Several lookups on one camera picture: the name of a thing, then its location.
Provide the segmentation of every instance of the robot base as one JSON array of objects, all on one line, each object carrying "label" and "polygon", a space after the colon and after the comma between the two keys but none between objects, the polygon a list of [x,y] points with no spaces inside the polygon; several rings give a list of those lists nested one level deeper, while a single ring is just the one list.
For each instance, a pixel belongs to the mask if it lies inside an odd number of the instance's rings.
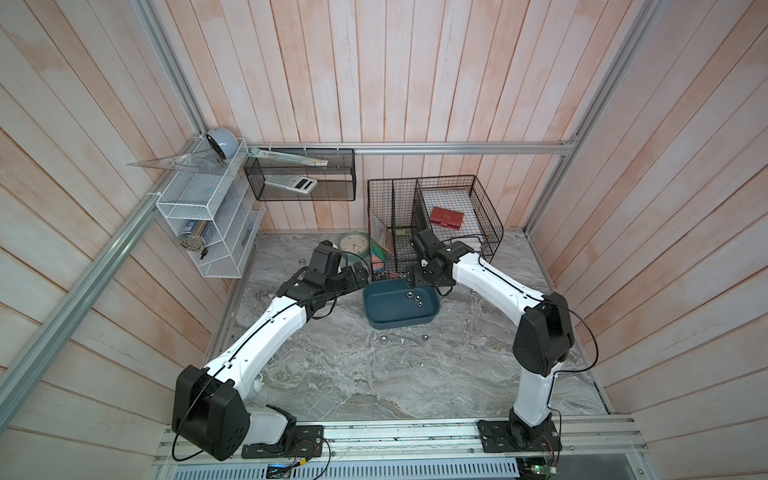
[{"label": "robot base", "polygon": [[287,452],[273,453],[274,449],[269,449],[273,445],[254,443],[243,445],[243,458],[319,458],[323,456],[322,425],[297,426],[294,427],[293,433],[295,443]]},{"label": "robot base", "polygon": [[550,447],[553,452],[559,452],[562,449],[552,415],[533,429],[514,417],[510,421],[478,421],[483,452],[549,452]]}]

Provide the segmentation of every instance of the black wire basket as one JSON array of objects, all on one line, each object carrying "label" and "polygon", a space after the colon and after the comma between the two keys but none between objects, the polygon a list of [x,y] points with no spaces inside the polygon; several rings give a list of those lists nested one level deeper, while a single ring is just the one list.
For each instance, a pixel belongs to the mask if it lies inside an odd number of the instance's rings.
[{"label": "black wire basket", "polygon": [[[248,157],[243,169],[248,176],[253,193],[256,195],[256,200],[260,202],[290,200],[351,202],[355,200],[357,182],[354,150],[349,148],[275,148],[274,151],[319,158],[320,160],[327,160],[328,164],[325,167],[310,167],[266,158]],[[265,175],[300,175],[317,180],[317,185],[309,194],[298,194],[267,185]]]},{"label": "black wire basket", "polygon": [[[433,225],[432,208],[462,212],[461,228]],[[375,216],[392,238],[392,253],[385,258],[371,256],[372,279],[404,277],[408,268],[418,263],[411,237],[431,228],[444,244],[460,240],[490,262],[504,236],[504,224],[475,175],[451,177],[393,178],[368,180],[368,235]]]}]

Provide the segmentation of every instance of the wooden wall panel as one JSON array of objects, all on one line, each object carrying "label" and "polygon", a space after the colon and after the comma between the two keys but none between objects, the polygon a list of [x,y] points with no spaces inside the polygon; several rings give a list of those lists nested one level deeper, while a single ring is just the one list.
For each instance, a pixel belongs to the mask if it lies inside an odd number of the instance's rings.
[{"label": "wooden wall panel", "polygon": [[[333,142],[566,138],[641,2],[155,3],[174,48],[183,50],[177,55],[202,109],[233,112],[231,120],[215,114],[218,124],[252,141]],[[706,13],[708,6],[700,9]],[[245,117],[258,118],[258,125],[236,121]],[[264,226],[363,229],[366,180],[477,174],[496,197],[502,222],[519,227],[558,160],[361,158],[358,200],[269,202]]]},{"label": "wooden wall panel", "polygon": [[766,27],[765,2],[667,4],[531,233],[665,478],[768,472]]},{"label": "wooden wall panel", "polygon": [[[161,174],[127,164],[193,127],[126,2],[3,2],[0,63],[4,371]],[[0,477],[143,477],[226,291],[153,223],[0,438]]]}]

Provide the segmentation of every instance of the black cable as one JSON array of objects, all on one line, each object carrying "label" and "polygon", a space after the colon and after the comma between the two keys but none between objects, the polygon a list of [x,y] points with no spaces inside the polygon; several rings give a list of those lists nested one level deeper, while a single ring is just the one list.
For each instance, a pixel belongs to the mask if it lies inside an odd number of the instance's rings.
[{"label": "black cable", "polygon": [[[366,264],[366,265],[368,264],[368,260],[366,260],[366,259],[362,258],[362,257],[361,257],[360,255],[358,255],[357,253],[354,253],[354,252],[348,252],[348,251],[346,251],[346,250],[342,250],[342,251],[343,251],[344,253],[348,253],[349,255],[354,255],[355,257],[357,257],[357,258],[361,259],[361,260],[362,260],[362,262],[363,262],[364,264]],[[348,259],[348,258],[346,258],[346,257],[344,257],[344,258],[346,259],[346,264],[347,264],[347,265],[349,265],[349,259]]]},{"label": "black cable", "polygon": [[337,301],[338,299],[339,299],[339,297],[338,297],[338,296],[334,296],[334,297],[333,297],[333,304],[331,305],[331,310],[328,310],[328,313],[326,313],[326,314],[325,314],[325,315],[323,315],[323,316],[313,316],[313,317],[311,317],[311,318],[312,318],[312,319],[314,319],[314,320],[319,320],[319,319],[321,319],[321,318],[326,318],[328,315],[330,315],[331,313],[333,313],[333,307],[335,307],[335,306],[336,306],[336,301]]},{"label": "black cable", "polygon": [[[314,447],[315,452],[313,453],[312,457],[302,458],[300,461],[297,461],[298,458],[299,458],[299,442],[307,442],[312,447]],[[288,465],[287,467],[271,467],[271,468],[269,468],[267,470],[267,475],[270,475],[271,477],[273,477],[274,475],[276,475],[278,473],[287,473],[288,476],[290,477],[291,476],[291,472],[293,472],[294,468],[299,467],[301,465],[304,465],[308,458],[314,458],[315,455],[317,455],[317,445],[315,445],[315,442],[313,442],[312,440],[309,440],[309,439],[296,439],[293,442],[293,446],[291,447],[291,449],[293,447],[296,447],[296,455],[293,457],[293,462],[291,462],[291,464]]]},{"label": "black cable", "polygon": [[330,464],[331,464],[331,456],[332,456],[332,452],[331,452],[331,444],[329,444],[329,443],[328,443],[328,440],[325,440],[325,439],[323,439],[323,441],[326,443],[326,445],[328,445],[328,462],[326,463],[326,467],[323,469],[323,471],[322,471],[322,472],[320,472],[320,475],[316,476],[316,477],[315,477],[315,478],[313,478],[312,480],[317,480],[318,478],[320,478],[320,477],[322,477],[323,475],[325,475],[325,474],[326,474],[326,472],[328,471],[328,465],[330,465]]},{"label": "black cable", "polygon": [[203,393],[205,392],[205,389],[210,385],[211,382],[213,382],[216,375],[218,375],[222,370],[224,370],[224,366],[222,365],[220,369],[216,373],[214,373],[207,382],[205,382],[205,385],[203,385],[203,388],[200,389],[200,393],[197,394],[195,399],[192,401],[190,408],[187,410],[187,413],[184,414],[184,417],[179,422],[179,427],[176,429],[176,436],[174,436],[174,443],[170,446],[170,456],[176,461],[176,462],[185,462],[189,460],[190,458],[196,457],[199,454],[203,453],[203,450],[200,450],[197,453],[193,453],[192,455],[184,458],[176,458],[176,441],[179,439],[179,432],[181,432],[181,427],[184,426],[184,422],[187,421],[187,418],[190,415],[190,412],[192,412],[192,408],[194,407],[195,403],[197,403],[197,400],[200,399],[201,396],[203,396]]},{"label": "black cable", "polygon": [[481,264],[479,262],[478,262],[478,265],[480,267],[482,267],[484,270],[487,270],[488,272],[493,273],[494,275],[496,275],[502,282],[504,282],[507,285],[511,286],[512,288],[514,288],[518,292],[525,294],[531,300],[536,300],[536,301],[543,302],[543,303],[549,303],[549,304],[554,305],[554,306],[559,306],[561,308],[565,308],[567,311],[569,311],[569,312],[573,313],[574,315],[576,315],[576,318],[578,318],[584,324],[584,326],[587,327],[587,331],[592,336],[592,342],[594,342],[594,361],[592,362],[592,365],[589,365],[587,368],[581,369],[581,370],[560,370],[559,372],[556,372],[555,375],[557,375],[558,373],[581,373],[581,372],[586,372],[588,370],[592,370],[594,368],[594,366],[598,364],[598,359],[600,358],[600,349],[598,348],[598,339],[594,336],[594,333],[592,333],[592,329],[589,328],[589,325],[587,325],[587,323],[584,321],[584,319],[581,318],[581,315],[579,315],[578,313],[574,312],[573,310],[571,310],[570,308],[568,308],[566,306],[559,305],[559,304],[557,304],[555,302],[552,302],[550,300],[543,300],[543,299],[539,300],[537,298],[529,296],[527,293],[523,292],[522,290],[520,290],[516,286],[512,285],[511,283],[509,283],[509,281],[507,279],[505,279],[503,276],[499,275],[498,273],[494,272],[490,268],[486,268],[483,264]]},{"label": "black cable", "polygon": [[[560,426],[558,427],[558,432],[560,432],[560,438],[563,438],[563,414],[560,413],[560,410],[553,409],[552,407],[549,407],[549,409],[553,412],[557,412],[558,416],[560,417]],[[560,450],[562,450],[562,440],[560,441]],[[555,459],[554,463],[556,465],[560,465],[560,450],[558,450],[558,457]]]},{"label": "black cable", "polygon": [[255,330],[253,333],[251,333],[251,334],[248,336],[248,338],[247,338],[247,339],[245,339],[245,342],[243,342],[242,344],[240,344],[240,346],[238,346],[238,347],[237,347],[237,350],[235,350],[235,353],[233,353],[233,354],[232,354],[232,356],[230,357],[229,361],[231,362],[231,361],[232,361],[232,360],[235,358],[235,355],[237,355],[237,354],[238,354],[238,352],[239,352],[239,351],[240,351],[240,350],[241,350],[241,349],[242,349],[242,348],[245,346],[245,344],[246,344],[246,343],[248,343],[248,342],[250,341],[250,339],[252,339],[252,338],[253,338],[253,336],[254,336],[254,335],[256,335],[256,334],[257,334],[257,333],[258,333],[258,332],[259,332],[259,331],[260,331],[262,328],[264,328],[264,327],[265,327],[265,326],[266,326],[266,325],[267,325],[267,324],[268,324],[268,323],[269,323],[271,320],[273,320],[273,319],[274,319],[276,316],[280,315],[282,312],[285,312],[286,310],[288,310],[290,307],[292,307],[292,306],[296,305],[297,303],[300,303],[300,302],[306,302],[306,301],[308,301],[308,300],[311,300],[311,299],[313,299],[313,298],[317,298],[318,296],[323,296],[323,295],[325,295],[325,293],[318,293],[317,295],[312,295],[312,296],[309,296],[309,297],[305,298],[304,300],[297,300],[297,301],[295,301],[295,302],[291,303],[289,306],[287,306],[287,307],[285,307],[284,309],[282,309],[281,311],[279,311],[279,312],[275,313],[275,314],[274,314],[274,315],[272,315],[270,318],[266,319],[266,322],[262,323],[262,324],[261,324],[261,326],[260,326],[259,328],[257,328],[257,329],[256,329],[256,330]]},{"label": "black cable", "polygon": [[450,238],[448,238],[448,241],[449,242],[453,242],[455,240],[461,240],[462,238],[474,238],[475,240],[477,240],[480,243],[485,243],[484,241],[482,241],[482,239],[480,238],[479,235],[461,235],[460,237],[450,237]]},{"label": "black cable", "polygon": [[587,327],[587,331],[589,332],[590,336],[592,337],[592,343],[594,343],[594,360],[592,361],[592,365],[589,365],[587,368],[581,369],[581,370],[559,370],[558,372],[555,373],[555,375],[557,375],[558,373],[581,373],[581,372],[586,372],[588,370],[592,370],[594,368],[594,366],[598,364],[598,359],[600,358],[600,349],[598,348],[598,339],[594,336],[594,333],[592,333],[592,329],[589,328],[589,325],[587,325],[587,323],[584,321],[583,318],[581,318],[581,316],[578,313],[574,312],[573,310],[569,309],[568,307],[563,307],[562,305],[558,305],[557,303],[551,302],[549,300],[542,300],[542,302],[549,303],[549,304],[555,305],[555,306],[559,306],[561,308],[565,308],[567,311],[569,311],[569,312],[573,313],[574,315],[576,315],[576,318],[578,318],[584,324],[584,326]]},{"label": "black cable", "polygon": [[440,293],[440,289],[438,287],[435,287],[435,290],[437,290],[437,294],[440,295],[440,296],[448,296],[453,291],[453,285],[451,285],[451,288],[449,288],[448,291],[445,292],[445,295]]}]

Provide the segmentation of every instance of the ventilation grille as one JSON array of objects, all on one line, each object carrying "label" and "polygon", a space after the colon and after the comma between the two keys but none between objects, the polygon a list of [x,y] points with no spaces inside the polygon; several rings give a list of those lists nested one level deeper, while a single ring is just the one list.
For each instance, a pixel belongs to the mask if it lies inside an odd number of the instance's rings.
[{"label": "ventilation grille", "polygon": [[[230,480],[265,478],[266,463],[243,465],[183,465],[176,470],[174,480]],[[323,471],[325,464],[312,462],[293,470],[291,478],[311,480]],[[514,458],[472,461],[456,460],[381,460],[367,462],[331,462],[321,478],[398,478],[402,480],[437,480],[442,478],[517,478],[518,464]]]}]

